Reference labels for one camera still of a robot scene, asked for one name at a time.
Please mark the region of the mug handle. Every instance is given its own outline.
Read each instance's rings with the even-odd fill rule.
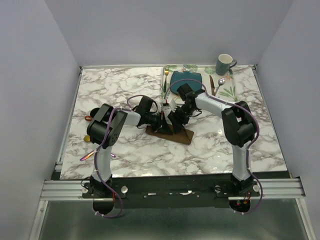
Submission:
[[[237,60],[234,60],[234,64],[230,66],[230,68],[232,69],[235,65],[237,65]]]

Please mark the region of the marble tabletop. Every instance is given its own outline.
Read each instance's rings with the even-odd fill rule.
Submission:
[[[80,161],[94,149],[84,142],[88,122],[84,116],[107,103],[125,107],[130,96],[143,94],[161,101],[162,67],[84,69],[72,115],[60,179],[83,179],[93,171],[93,157]],[[254,172],[287,170],[271,120],[250,66],[233,68],[239,101],[248,103],[260,125],[260,137],[252,146],[251,168]],[[139,103],[139,98],[132,100]],[[147,135],[145,129],[124,126],[112,148],[113,177],[143,177],[230,173],[232,148],[224,136],[222,120],[203,111],[186,128],[194,131],[190,145]]]

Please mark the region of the brown cloth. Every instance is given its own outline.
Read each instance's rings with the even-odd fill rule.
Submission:
[[[171,129],[172,132],[174,132],[174,128],[172,125],[168,124],[169,128]],[[165,134],[165,133],[158,133],[158,132],[153,132],[151,126],[147,126],[145,130],[146,134],[149,134],[151,136],[156,136],[161,139],[167,139],[169,141],[173,141],[176,143],[181,143],[181,144],[191,144],[191,140],[194,136],[194,132],[190,131],[188,129],[183,129],[181,132],[173,135]]]

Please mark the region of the gray wall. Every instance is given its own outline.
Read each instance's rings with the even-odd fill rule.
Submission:
[[[28,239],[79,67],[43,0],[0,1],[0,239]]]
[[[300,176],[320,239],[320,1],[295,0],[258,77],[288,169]]]
[[[293,0],[45,0],[80,65],[258,63]]]

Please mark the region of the knife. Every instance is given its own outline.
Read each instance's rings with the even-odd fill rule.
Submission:
[[[210,85],[211,85],[211,94],[212,94],[213,96],[215,96],[216,94],[215,94],[215,84],[214,84],[214,80],[213,80],[213,78],[212,78],[211,75],[209,75],[209,77],[210,77]]]

